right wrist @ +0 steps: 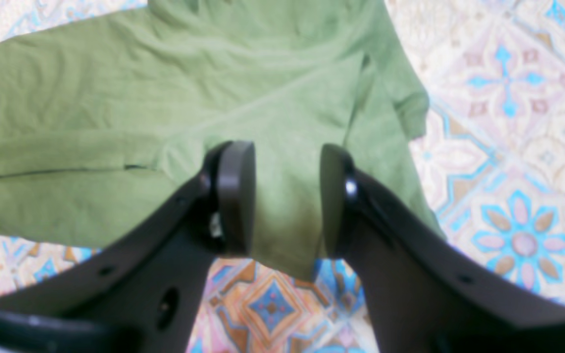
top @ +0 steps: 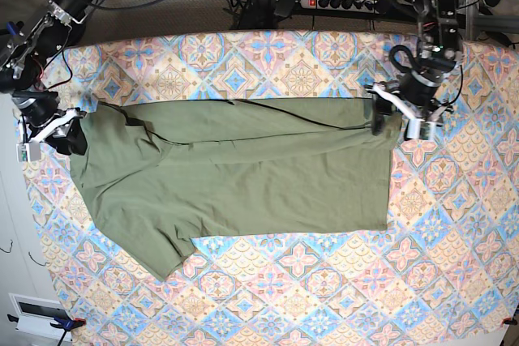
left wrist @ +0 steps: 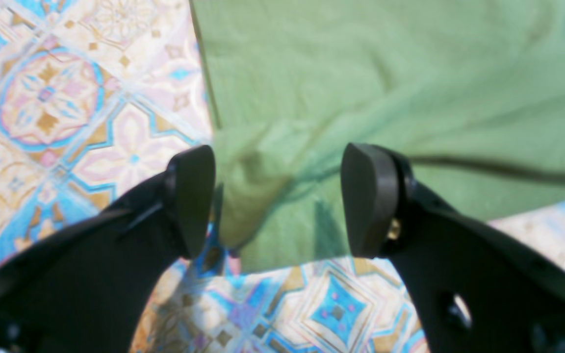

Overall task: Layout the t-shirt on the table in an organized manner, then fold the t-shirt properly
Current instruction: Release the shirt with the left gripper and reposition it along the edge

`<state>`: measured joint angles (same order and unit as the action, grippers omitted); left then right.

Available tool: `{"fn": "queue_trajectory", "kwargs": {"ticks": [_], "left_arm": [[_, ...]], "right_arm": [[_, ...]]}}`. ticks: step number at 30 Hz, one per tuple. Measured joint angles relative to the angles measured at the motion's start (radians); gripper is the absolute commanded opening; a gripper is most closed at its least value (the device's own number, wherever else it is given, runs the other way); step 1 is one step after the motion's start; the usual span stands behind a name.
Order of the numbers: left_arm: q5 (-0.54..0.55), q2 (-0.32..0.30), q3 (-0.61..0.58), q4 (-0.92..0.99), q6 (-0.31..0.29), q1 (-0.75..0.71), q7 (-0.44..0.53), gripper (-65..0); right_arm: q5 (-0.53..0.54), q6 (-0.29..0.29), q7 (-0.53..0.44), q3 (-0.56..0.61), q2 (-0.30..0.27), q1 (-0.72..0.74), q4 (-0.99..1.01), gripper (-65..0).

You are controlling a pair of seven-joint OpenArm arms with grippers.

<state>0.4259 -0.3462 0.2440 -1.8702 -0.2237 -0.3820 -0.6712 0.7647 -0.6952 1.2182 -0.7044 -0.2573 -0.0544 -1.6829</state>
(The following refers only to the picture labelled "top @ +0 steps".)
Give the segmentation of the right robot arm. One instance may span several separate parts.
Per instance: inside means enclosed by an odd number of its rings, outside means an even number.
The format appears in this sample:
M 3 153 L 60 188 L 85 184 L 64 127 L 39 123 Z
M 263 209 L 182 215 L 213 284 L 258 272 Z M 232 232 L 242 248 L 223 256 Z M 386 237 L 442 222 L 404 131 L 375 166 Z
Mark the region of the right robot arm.
M 25 23 L 9 22 L 1 38 L 1 92 L 20 111 L 20 162 L 41 159 L 41 145 L 57 152 L 83 155 L 87 141 L 80 127 L 86 113 L 61 109 L 58 93 L 42 82 L 46 67 L 63 57 L 83 31 L 89 15 L 105 0 L 46 0 Z

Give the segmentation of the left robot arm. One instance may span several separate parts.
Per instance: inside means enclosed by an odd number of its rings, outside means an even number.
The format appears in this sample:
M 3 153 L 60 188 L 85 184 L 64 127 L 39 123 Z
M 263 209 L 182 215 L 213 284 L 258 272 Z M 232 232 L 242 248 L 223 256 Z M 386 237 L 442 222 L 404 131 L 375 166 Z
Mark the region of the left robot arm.
M 457 19 L 457 0 L 388 0 L 394 8 L 415 19 L 415 50 L 395 45 L 388 60 L 401 77 L 365 87 L 371 95 L 371 132 L 380 135 L 386 117 L 401 113 L 407 118 L 405 139 L 432 140 L 443 125 L 443 115 L 454 100 L 439 101 L 435 94 L 454 70 L 461 69 L 463 45 Z

